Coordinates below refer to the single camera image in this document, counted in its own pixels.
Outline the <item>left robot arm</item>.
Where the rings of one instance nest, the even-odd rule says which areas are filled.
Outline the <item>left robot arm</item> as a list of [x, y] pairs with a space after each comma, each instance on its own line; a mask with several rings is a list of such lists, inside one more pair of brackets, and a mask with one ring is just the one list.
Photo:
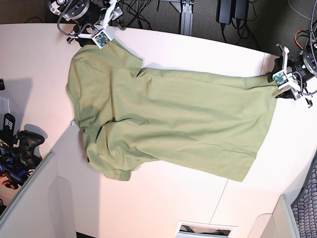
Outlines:
[[274, 67], [268, 73], [267, 81], [275, 83], [279, 94], [276, 98], [298, 100], [304, 98], [308, 108], [313, 106], [312, 98], [316, 91], [309, 92], [308, 81], [317, 77], [317, 22], [311, 24], [309, 30], [299, 30], [294, 35], [300, 54], [295, 59], [289, 58], [289, 49], [277, 44], [281, 56], [274, 60]]

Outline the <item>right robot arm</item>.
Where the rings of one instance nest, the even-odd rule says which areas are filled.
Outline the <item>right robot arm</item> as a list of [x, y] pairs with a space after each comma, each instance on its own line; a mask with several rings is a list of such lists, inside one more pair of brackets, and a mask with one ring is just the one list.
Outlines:
[[67, 37], [67, 43], [76, 41], [81, 47], [95, 45], [102, 49], [113, 40], [107, 28], [114, 23], [126, 29], [123, 11], [117, 0], [49, 0], [48, 8], [58, 16], [57, 29]]

